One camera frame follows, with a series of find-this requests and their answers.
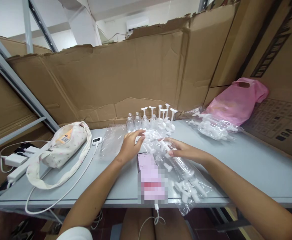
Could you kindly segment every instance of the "orange label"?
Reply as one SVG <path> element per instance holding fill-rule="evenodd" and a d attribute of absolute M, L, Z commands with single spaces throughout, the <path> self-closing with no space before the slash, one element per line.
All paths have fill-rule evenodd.
<path fill-rule="evenodd" d="M 73 129 L 69 130 L 64 136 L 61 136 L 57 141 L 61 142 L 62 144 L 69 141 L 70 136 L 72 135 Z"/>

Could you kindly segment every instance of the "ceiling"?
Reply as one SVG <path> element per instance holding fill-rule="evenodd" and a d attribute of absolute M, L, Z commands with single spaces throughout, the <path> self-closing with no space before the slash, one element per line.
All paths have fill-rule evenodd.
<path fill-rule="evenodd" d="M 169 0 L 87 0 L 96 21 L 139 11 Z"/>

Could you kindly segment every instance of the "pink plastic bag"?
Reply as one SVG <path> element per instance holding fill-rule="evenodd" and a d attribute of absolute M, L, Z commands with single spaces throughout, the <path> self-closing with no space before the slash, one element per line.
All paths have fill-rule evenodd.
<path fill-rule="evenodd" d="M 257 80 L 239 78 L 209 104 L 204 113 L 240 126 L 251 115 L 256 102 L 262 102 L 269 91 Z"/>

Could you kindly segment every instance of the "air conditioner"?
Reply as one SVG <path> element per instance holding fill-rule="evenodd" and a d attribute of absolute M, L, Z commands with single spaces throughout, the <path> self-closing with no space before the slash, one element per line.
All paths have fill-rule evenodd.
<path fill-rule="evenodd" d="M 127 32 L 129 33 L 129 32 L 132 32 L 136 28 L 148 26 L 148 24 L 149 24 L 148 17 L 139 17 L 139 18 L 128 20 L 126 22 Z"/>

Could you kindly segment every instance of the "person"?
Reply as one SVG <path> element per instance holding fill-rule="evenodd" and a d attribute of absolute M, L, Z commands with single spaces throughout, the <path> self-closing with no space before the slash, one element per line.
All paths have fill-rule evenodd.
<path fill-rule="evenodd" d="M 97 217 L 123 166 L 138 154 L 145 139 L 143 132 L 144 130 L 138 130 L 126 134 L 119 154 L 88 186 L 69 211 L 60 229 L 58 240 L 92 239 L 87 228 Z M 138 135 L 142 137 L 135 144 Z M 201 164 L 265 239 L 292 239 L 292 214 L 276 201 L 213 155 L 172 138 L 166 138 L 165 141 L 173 143 L 177 148 L 169 152 L 170 156 L 190 159 Z M 143 222 L 150 216 L 155 216 L 151 209 L 127 209 L 120 239 L 138 239 Z M 166 220 L 166 224 L 154 225 L 153 221 L 146 221 L 140 239 L 192 239 L 177 208 L 161 208 L 160 216 Z"/>

